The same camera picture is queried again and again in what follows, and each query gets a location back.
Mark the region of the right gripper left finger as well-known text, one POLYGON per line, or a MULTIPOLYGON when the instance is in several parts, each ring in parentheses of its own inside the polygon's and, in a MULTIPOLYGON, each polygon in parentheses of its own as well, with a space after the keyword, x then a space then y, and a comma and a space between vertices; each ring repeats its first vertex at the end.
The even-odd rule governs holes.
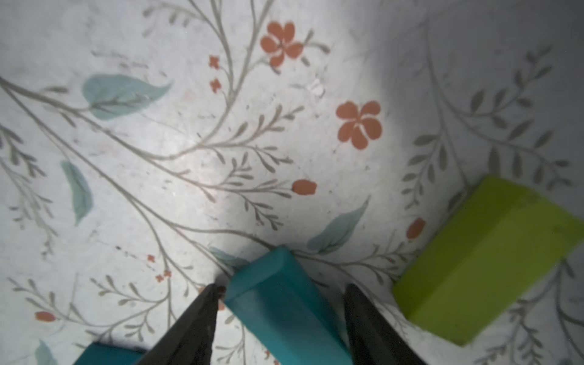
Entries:
POLYGON ((205 287, 139 365, 210 365, 219 303, 226 288, 205 287))

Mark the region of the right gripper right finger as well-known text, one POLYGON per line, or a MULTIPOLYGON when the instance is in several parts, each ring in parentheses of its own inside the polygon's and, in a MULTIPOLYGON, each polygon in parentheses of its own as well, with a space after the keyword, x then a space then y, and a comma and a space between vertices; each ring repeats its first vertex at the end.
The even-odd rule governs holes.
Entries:
POLYGON ((356 365, 425 365, 355 284, 343 296, 352 361, 356 365))

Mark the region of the teal rectangular block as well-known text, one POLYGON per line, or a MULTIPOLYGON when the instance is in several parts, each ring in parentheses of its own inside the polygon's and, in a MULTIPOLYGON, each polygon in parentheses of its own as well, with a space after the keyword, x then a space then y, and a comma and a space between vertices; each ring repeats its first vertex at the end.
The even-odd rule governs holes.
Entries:
POLYGON ((350 364, 337 313, 285 247, 232 278, 225 305, 282 364, 350 364))

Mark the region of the lime green block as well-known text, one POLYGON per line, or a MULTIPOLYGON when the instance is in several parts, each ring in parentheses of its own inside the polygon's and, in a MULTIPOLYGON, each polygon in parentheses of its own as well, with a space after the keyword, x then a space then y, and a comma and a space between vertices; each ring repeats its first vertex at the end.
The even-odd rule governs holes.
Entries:
POLYGON ((582 239, 581 219, 531 189, 487 176, 392 292, 409 322, 468 345, 582 239))

